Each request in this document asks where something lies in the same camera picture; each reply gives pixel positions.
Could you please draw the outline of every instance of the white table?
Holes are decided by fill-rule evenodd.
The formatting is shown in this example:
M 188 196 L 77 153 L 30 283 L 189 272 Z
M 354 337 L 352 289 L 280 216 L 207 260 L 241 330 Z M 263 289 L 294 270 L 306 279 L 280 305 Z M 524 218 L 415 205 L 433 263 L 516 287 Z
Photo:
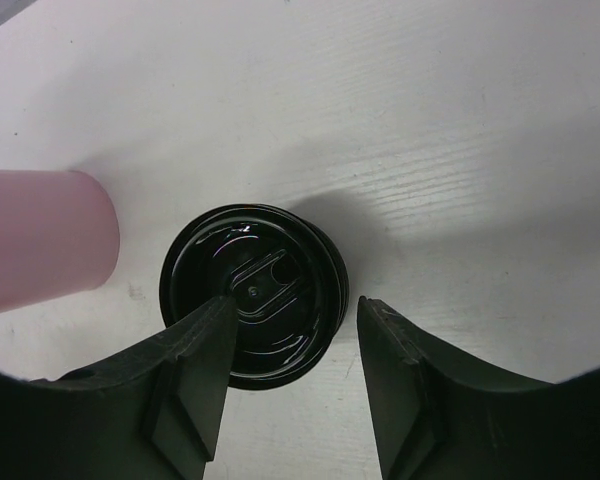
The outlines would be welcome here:
M 162 329 L 171 241 L 232 202 L 302 214 L 354 299 L 481 358 L 599 365 L 600 0 L 505 3 L 39 0 L 0 27 L 0 168 L 91 173 L 122 232 L 104 287 L 0 315 L 0 369 Z M 355 304 L 304 378 L 229 391 L 205 478 L 380 478 Z

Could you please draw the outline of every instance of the pink object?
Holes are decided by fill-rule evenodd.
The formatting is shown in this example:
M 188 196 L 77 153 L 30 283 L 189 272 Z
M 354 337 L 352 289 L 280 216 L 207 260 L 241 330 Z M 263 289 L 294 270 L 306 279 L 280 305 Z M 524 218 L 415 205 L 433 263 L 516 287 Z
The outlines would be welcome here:
M 0 312 L 99 287 L 119 248 L 111 200 L 89 175 L 0 170 Z

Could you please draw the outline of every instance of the black plastic lid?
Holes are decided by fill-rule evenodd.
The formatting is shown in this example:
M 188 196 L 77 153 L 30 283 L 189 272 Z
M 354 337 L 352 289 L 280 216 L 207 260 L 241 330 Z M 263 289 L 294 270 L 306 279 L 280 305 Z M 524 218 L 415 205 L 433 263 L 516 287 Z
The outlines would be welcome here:
M 324 355 L 346 313 L 344 261 L 319 228 L 276 207 L 229 205 L 178 235 L 160 278 L 167 326 L 211 297 L 236 299 L 238 338 L 229 385 L 285 385 Z

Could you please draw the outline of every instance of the pink cylinder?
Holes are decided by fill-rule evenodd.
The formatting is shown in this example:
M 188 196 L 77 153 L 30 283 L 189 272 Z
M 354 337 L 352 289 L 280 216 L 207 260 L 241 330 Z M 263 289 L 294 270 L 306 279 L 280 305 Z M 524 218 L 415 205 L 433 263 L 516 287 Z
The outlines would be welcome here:
M 119 249 L 113 204 L 89 175 L 0 170 L 0 312 L 102 285 Z

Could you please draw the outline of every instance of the lid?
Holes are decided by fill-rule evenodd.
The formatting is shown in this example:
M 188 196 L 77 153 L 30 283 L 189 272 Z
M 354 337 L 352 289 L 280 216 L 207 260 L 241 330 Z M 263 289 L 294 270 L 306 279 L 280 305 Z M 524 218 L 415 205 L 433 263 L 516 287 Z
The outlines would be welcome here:
M 314 225 L 266 205 L 230 205 L 191 222 L 160 279 L 167 326 L 211 297 L 235 298 L 238 336 L 229 385 L 267 389 L 304 375 L 346 312 L 344 262 Z

